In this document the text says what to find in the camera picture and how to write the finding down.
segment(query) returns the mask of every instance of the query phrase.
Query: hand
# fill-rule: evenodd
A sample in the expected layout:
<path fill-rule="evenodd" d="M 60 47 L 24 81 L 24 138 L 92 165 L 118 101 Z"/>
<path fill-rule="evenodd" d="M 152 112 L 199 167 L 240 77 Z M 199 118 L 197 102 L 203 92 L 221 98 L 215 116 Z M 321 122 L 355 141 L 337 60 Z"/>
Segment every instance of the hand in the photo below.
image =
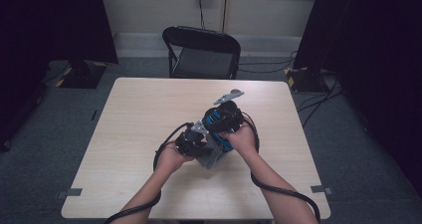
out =
<path fill-rule="evenodd" d="M 177 171 L 184 162 L 192 161 L 194 157 L 183 156 L 177 151 L 174 141 L 170 141 L 159 155 L 155 170 L 163 170 L 169 173 Z"/>
<path fill-rule="evenodd" d="M 240 128 L 235 133 L 221 132 L 220 136 L 227 138 L 232 144 L 233 148 L 242 156 L 249 152 L 257 152 L 255 148 L 255 135 L 252 129 L 246 122 L 243 122 Z"/>

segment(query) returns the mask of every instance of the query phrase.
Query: wall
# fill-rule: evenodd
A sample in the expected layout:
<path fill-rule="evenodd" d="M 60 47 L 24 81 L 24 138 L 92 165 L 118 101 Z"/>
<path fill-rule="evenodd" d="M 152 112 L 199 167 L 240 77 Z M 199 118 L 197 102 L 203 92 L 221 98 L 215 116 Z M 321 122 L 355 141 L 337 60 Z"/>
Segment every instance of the wall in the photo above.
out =
<path fill-rule="evenodd" d="M 202 0 L 205 27 L 231 35 L 301 37 L 315 0 Z M 198 0 L 104 0 L 114 33 L 200 27 Z"/>

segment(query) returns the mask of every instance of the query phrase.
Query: dark backdrop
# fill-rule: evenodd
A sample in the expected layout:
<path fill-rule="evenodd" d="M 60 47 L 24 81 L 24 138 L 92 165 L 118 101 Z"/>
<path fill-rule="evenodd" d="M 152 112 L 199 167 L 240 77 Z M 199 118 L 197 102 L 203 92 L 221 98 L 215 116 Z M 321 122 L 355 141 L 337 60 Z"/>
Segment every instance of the dark backdrop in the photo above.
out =
<path fill-rule="evenodd" d="M 117 63 L 103 0 L 0 0 L 0 142 L 35 103 L 52 60 Z"/>
<path fill-rule="evenodd" d="M 326 68 L 422 196 L 422 0 L 316 0 L 295 66 Z"/>

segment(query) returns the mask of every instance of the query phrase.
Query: blue component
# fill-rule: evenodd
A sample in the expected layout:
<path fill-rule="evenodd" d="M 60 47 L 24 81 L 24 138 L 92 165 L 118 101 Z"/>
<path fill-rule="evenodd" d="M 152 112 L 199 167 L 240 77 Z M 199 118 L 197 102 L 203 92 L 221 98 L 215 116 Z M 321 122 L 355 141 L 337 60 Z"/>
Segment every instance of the blue component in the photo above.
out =
<path fill-rule="evenodd" d="M 220 114 L 219 113 L 217 113 L 216 111 L 214 111 L 213 112 L 213 115 L 215 116 L 215 117 L 217 117 L 218 119 L 220 119 Z M 213 123 L 214 121 L 213 121 L 213 119 L 210 117 L 210 116 L 207 116 L 206 118 L 205 118 L 205 120 L 208 122 L 208 123 Z M 213 132 L 213 133 L 211 133 L 212 134 L 212 136 L 214 137 L 214 139 L 217 141 L 217 142 L 219 142 L 222 146 L 223 146 L 223 150 L 224 151 L 231 151 L 231 150 L 233 150 L 233 146 L 232 146 L 232 144 L 230 144 L 230 142 L 229 142 L 229 140 L 227 140 L 226 138 L 223 138 L 223 137 L 221 137 L 220 135 L 218 135 L 218 133 L 216 133 L 216 132 Z"/>

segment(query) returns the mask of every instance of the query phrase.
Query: person's arm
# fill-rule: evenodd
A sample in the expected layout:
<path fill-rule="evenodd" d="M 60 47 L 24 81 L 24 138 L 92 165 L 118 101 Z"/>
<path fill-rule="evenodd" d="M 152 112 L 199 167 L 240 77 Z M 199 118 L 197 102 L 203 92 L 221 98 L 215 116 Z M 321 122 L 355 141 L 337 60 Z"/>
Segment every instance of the person's arm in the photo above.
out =
<path fill-rule="evenodd" d="M 121 210 L 126 210 L 152 201 L 158 195 L 170 175 L 179 169 L 184 162 L 191 160 L 193 160 L 192 157 L 183 156 L 176 150 L 174 142 L 169 143 L 159 156 L 155 171 Z M 147 223 L 150 211 L 151 208 L 145 209 L 143 211 L 118 218 L 111 223 Z"/>
<path fill-rule="evenodd" d="M 235 133 L 222 133 L 243 157 L 254 176 L 262 183 L 296 191 L 280 176 L 255 149 L 251 128 L 243 123 Z M 297 197 L 261 189 L 277 223 L 317 223 L 317 219 L 304 200 Z"/>

